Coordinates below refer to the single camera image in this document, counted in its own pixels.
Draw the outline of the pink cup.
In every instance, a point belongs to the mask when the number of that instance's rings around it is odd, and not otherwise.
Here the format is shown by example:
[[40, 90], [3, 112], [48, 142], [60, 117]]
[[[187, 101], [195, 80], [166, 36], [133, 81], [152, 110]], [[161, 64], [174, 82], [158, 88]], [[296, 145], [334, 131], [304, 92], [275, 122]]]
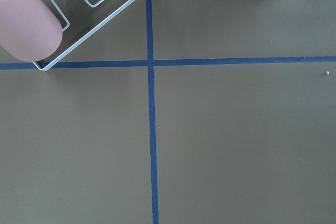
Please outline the pink cup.
[[1, 47], [14, 58], [43, 60], [61, 40], [61, 23], [42, 0], [1, 0]]

